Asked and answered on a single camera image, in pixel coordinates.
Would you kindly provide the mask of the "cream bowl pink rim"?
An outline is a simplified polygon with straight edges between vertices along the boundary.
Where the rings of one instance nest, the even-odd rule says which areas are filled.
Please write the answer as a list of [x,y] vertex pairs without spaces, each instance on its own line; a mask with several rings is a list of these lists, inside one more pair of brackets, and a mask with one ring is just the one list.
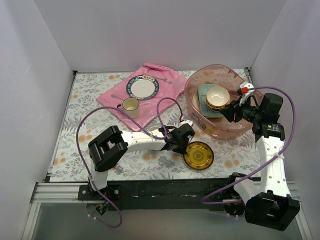
[[206,102],[212,107],[220,108],[230,102],[230,94],[225,88],[215,85],[207,91]]

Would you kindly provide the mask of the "yellow patterned plate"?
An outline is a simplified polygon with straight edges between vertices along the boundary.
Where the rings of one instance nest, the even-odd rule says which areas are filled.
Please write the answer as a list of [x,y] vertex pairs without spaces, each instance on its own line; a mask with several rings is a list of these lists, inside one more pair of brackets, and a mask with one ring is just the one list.
[[193,170],[206,170],[214,162],[214,152],[211,147],[201,141],[188,144],[186,153],[182,155],[184,163]]

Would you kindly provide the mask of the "mint divided rectangular tray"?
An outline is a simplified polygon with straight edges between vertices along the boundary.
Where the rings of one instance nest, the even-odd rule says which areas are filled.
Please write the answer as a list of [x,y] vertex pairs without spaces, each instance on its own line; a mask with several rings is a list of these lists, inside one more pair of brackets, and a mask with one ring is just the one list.
[[200,112],[204,117],[206,117],[208,119],[222,118],[223,117],[223,115],[221,113],[219,113],[218,111],[212,110],[207,105],[201,105],[200,106]]

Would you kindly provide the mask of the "striped white bowl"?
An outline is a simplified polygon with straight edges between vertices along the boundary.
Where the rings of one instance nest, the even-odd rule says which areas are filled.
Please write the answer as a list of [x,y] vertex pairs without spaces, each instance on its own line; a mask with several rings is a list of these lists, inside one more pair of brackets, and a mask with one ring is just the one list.
[[209,102],[206,102],[206,105],[208,106],[209,109],[211,109],[212,111],[218,112],[219,110],[225,108],[230,102],[228,101],[226,104],[224,105],[220,105],[220,106],[215,106]]

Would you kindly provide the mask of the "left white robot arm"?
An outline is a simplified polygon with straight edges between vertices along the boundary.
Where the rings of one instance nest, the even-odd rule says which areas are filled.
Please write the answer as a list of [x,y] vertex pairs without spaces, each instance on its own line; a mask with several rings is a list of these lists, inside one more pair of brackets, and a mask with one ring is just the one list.
[[108,127],[88,144],[91,159],[89,194],[95,200],[106,196],[108,171],[116,166],[124,154],[139,151],[172,151],[185,154],[192,137],[195,136],[193,122],[182,121],[178,127],[166,126],[167,137],[162,128],[147,133],[121,131],[114,125]]

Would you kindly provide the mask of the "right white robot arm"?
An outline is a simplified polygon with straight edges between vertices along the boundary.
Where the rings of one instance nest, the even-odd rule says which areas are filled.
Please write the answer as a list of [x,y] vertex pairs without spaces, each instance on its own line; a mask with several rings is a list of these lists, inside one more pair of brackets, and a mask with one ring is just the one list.
[[284,231],[300,211],[300,203],[292,198],[285,176],[285,130],[278,123],[283,98],[266,93],[258,106],[252,106],[255,97],[244,94],[232,100],[220,113],[229,122],[246,120],[252,124],[260,157],[260,186],[250,178],[233,181],[226,186],[227,195],[244,202],[245,220],[254,225]]

